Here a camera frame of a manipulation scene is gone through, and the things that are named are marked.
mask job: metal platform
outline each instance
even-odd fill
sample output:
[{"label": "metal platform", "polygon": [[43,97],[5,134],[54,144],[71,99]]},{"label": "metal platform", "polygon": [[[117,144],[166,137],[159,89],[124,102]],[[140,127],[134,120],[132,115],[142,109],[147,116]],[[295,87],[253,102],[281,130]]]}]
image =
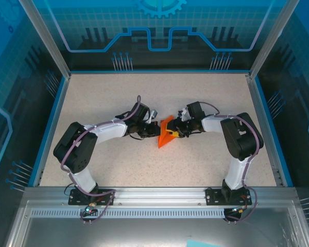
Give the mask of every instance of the metal platform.
[{"label": "metal platform", "polygon": [[309,228],[294,188],[255,188],[255,213],[236,224],[221,219],[222,206],[206,206],[205,189],[117,188],[106,215],[84,225],[78,219],[82,207],[67,204],[63,187],[26,188],[7,246],[186,246],[188,240],[218,246],[309,246]]}]

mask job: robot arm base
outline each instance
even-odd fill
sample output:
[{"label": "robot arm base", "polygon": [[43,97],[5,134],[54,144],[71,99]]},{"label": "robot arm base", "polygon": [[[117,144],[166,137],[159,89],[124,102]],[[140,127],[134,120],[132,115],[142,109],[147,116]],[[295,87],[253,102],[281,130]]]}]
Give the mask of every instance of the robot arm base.
[{"label": "robot arm base", "polygon": [[230,189],[223,180],[222,188],[208,188],[205,190],[207,206],[244,206],[247,198],[247,205],[252,205],[251,195],[248,189],[242,187],[239,189]]},{"label": "robot arm base", "polygon": [[[95,188],[91,191],[92,194],[97,193],[104,193],[108,192],[111,189],[99,189],[97,184]],[[82,193],[77,187],[72,189],[70,191],[70,196],[68,199],[68,205],[74,205],[74,206],[87,206],[91,203],[96,203],[97,206],[106,206],[111,198],[111,194],[105,195],[103,197],[91,197],[87,196],[84,193]]]}]

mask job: ventilation slot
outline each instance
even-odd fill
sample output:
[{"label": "ventilation slot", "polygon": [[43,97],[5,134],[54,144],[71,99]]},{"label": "ventilation slot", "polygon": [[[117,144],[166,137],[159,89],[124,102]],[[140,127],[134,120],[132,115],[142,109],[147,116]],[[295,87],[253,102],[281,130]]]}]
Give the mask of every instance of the ventilation slot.
[{"label": "ventilation slot", "polygon": [[[96,218],[101,212],[87,218]],[[31,212],[33,218],[79,218],[83,208],[37,208]],[[223,209],[183,209],[183,208],[109,208],[103,215],[103,218],[139,218],[139,219],[201,219],[201,218],[224,218]]]}]

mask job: black mounting bracket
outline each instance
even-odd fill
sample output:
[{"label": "black mounting bracket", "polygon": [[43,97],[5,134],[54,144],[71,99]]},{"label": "black mounting bracket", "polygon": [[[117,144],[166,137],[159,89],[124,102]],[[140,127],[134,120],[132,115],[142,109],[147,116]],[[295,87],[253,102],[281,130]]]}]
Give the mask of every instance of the black mounting bracket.
[{"label": "black mounting bracket", "polygon": [[246,196],[247,205],[252,205],[251,195],[248,189],[240,188],[233,190],[233,196],[227,200],[222,189],[208,188],[205,190],[205,198],[207,206],[244,206],[245,200],[242,196]]},{"label": "black mounting bracket", "polygon": [[[105,193],[110,191],[111,189],[101,189],[98,190],[97,193]],[[90,197],[82,193],[78,189],[72,189],[70,191],[70,196],[68,199],[68,205],[78,205],[78,206],[87,206],[92,202],[96,201],[96,205],[98,206],[106,206],[110,200],[112,194],[105,195],[103,197]],[[112,199],[109,205],[113,205],[114,199]]]}]

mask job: blue paper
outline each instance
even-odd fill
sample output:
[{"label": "blue paper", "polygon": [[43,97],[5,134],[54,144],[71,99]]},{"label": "blue paper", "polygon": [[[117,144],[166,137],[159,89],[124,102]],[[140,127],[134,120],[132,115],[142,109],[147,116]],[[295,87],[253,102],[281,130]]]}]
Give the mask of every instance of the blue paper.
[{"label": "blue paper", "polygon": [[202,243],[194,240],[188,240],[186,243],[186,247],[220,247],[220,246],[209,243]]}]

